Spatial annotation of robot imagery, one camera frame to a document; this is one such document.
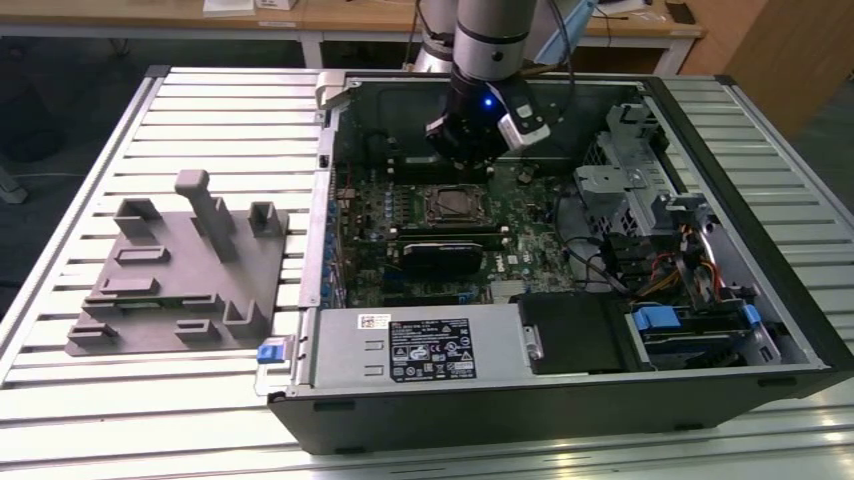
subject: black floor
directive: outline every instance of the black floor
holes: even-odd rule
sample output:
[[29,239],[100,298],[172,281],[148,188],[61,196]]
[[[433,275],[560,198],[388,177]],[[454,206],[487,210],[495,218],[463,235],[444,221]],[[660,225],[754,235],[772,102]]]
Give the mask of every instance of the black floor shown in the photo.
[[[324,45],[336,68],[393,68],[403,45]],[[0,316],[36,262],[56,224],[152,64],[220,67],[301,67],[295,42],[131,41],[115,54],[107,40],[0,40],[0,69],[31,79],[67,137],[63,150],[35,163],[2,161],[29,191],[23,205],[0,202]],[[854,84],[846,84],[795,142],[810,165],[854,207]]]

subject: blue plastic tab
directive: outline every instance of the blue plastic tab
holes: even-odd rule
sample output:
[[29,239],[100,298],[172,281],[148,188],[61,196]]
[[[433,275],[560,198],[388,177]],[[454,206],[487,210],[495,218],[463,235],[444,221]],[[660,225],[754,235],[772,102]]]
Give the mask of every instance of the blue plastic tab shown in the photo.
[[284,363],[284,338],[268,339],[260,347],[257,347],[257,355],[255,360],[259,365],[269,365],[271,363]]
[[759,310],[752,305],[744,305],[742,307],[742,313],[744,314],[744,318],[750,322],[751,326],[759,325],[762,323],[762,315],[759,315]]
[[650,328],[679,328],[679,316],[672,307],[642,307],[631,314],[635,320],[638,330],[648,330]]

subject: slotted metal surface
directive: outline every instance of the slotted metal surface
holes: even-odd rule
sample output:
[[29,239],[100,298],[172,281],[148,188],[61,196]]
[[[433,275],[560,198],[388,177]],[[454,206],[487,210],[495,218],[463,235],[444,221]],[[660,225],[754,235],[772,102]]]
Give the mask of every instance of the slotted metal surface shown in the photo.
[[[312,457],[255,396],[252,351],[65,355],[65,334],[117,232],[108,214],[137,194],[163,210],[187,209],[168,193],[169,175],[181,168],[211,171],[211,188],[231,208],[272,199],[292,213],[276,328],[293,328],[297,313],[288,308],[299,296],[317,141],[304,89],[313,77],[299,70],[173,69],[141,95],[140,111],[131,111],[104,170],[93,174],[101,179],[92,179],[92,200],[72,219],[35,300],[24,304],[20,342],[2,357],[13,360],[0,389],[4,478],[682,479],[731,475],[732,468],[796,478],[854,475],[846,450],[854,441],[852,382],[775,402],[710,430]],[[716,82],[679,79],[668,86],[839,333],[854,341],[846,214]],[[228,125],[235,128],[217,127]],[[674,163],[696,189],[684,161],[674,156]]]

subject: warning label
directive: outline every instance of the warning label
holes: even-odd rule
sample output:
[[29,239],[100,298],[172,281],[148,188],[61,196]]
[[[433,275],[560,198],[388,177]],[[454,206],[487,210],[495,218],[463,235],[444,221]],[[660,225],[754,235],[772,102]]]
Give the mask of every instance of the warning label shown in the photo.
[[388,322],[395,382],[476,378],[468,319]]

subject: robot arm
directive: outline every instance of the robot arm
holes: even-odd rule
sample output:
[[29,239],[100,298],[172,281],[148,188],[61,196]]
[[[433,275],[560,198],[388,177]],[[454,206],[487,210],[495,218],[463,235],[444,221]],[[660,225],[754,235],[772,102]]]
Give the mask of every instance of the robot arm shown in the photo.
[[[519,75],[536,0],[458,1],[451,89],[444,113],[427,125],[427,141],[439,155],[463,169],[480,168],[500,155],[546,139],[551,132]],[[456,1],[427,3],[431,3],[424,13],[427,23],[436,18],[447,30],[447,9]],[[435,38],[425,37],[420,57],[447,60],[447,32],[441,33],[440,45]]]

